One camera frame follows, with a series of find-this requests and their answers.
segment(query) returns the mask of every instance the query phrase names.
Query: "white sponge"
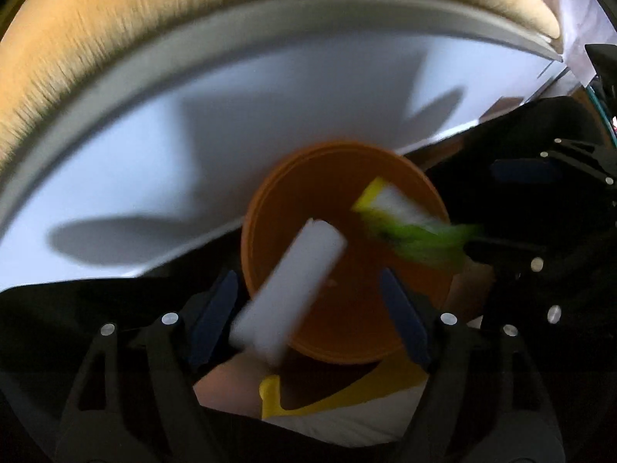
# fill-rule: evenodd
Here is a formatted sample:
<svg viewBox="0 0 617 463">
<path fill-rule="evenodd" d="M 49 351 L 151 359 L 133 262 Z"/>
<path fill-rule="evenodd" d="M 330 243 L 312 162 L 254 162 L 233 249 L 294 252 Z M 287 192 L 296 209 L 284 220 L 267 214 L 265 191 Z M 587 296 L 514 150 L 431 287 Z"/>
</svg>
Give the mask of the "white sponge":
<svg viewBox="0 0 617 463">
<path fill-rule="evenodd" d="M 332 225 L 307 221 L 253 301 L 236 317 L 230 343 L 251 348 L 268 363 L 279 364 L 289 338 L 346 245 L 344 236 Z"/>
</svg>

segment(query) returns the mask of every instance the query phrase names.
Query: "beige fur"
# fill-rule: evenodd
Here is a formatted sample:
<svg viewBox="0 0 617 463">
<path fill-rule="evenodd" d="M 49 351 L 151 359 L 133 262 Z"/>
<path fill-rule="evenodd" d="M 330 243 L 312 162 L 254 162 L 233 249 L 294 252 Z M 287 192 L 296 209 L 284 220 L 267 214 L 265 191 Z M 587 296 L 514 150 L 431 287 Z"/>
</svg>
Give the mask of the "beige fur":
<svg viewBox="0 0 617 463">
<path fill-rule="evenodd" d="M 164 26 L 246 0 L 26 0 L 0 42 L 0 168 L 44 130 L 60 100 L 110 60 Z M 460 0 L 550 37 L 559 24 L 542 0 Z"/>
</svg>

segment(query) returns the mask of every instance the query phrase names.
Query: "orange bowl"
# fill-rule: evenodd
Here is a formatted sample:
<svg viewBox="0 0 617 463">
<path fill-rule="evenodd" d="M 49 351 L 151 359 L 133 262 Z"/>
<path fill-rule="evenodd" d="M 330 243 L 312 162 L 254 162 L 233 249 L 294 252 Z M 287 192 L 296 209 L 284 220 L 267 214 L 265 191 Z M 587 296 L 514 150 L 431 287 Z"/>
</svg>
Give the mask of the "orange bowl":
<svg viewBox="0 0 617 463">
<path fill-rule="evenodd" d="M 448 221 L 441 198 L 420 169 L 390 151 L 356 142 L 320 144 L 293 154 L 270 173 L 249 205 L 241 257 L 251 297 L 308 219 L 327 221 L 347 239 L 343 257 L 290 342 L 316 360 L 369 363 L 402 348 L 379 293 L 383 268 L 393 268 L 437 308 L 450 289 L 452 275 L 400 259 L 384 242 L 367 236 L 351 208 L 376 177 Z"/>
</svg>

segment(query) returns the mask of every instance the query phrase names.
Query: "yellow cloth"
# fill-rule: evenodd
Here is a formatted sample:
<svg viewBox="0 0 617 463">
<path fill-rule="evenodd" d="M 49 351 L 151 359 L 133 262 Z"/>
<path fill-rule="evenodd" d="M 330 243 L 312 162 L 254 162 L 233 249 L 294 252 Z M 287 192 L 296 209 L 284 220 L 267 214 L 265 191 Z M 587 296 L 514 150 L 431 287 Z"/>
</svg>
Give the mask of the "yellow cloth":
<svg viewBox="0 0 617 463">
<path fill-rule="evenodd" d="M 340 407 L 356 406 L 418 386 L 425 382 L 427 377 L 422 368 L 409 360 L 403 350 L 382 360 L 375 369 L 347 388 L 309 406 L 286 411 L 281 407 L 281 379 L 272 375 L 266 377 L 259 387 L 262 400 L 261 418 L 265 420 L 277 416 L 306 416 Z"/>
<path fill-rule="evenodd" d="M 118 56 L 175 24 L 245 1 L 26 0 L 0 42 L 0 170 L 69 94 Z M 542 0 L 459 1 L 560 34 Z"/>
</svg>

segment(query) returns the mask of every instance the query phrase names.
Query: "white cloth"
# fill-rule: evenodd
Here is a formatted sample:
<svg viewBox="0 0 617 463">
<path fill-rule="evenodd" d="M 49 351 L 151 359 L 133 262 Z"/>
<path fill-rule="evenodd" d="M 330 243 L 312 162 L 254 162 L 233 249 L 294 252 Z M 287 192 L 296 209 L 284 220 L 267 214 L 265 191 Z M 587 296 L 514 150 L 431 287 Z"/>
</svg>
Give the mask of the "white cloth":
<svg viewBox="0 0 617 463">
<path fill-rule="evenodd" d="M 348 448 L 400 440 L 415 413 L 426 382 L 363 404 L 306 416 L 275 416 L 264 421 Z"/>
<path fill-rule="evenodd" d="M 617 45 L 617 31 L 597 0 L 544 0 L 559 19 L 561 38 L 556 43 L 563 60 L 584 86 L 589 85 L 595 70 L 587 44 Z"/>
</svg>

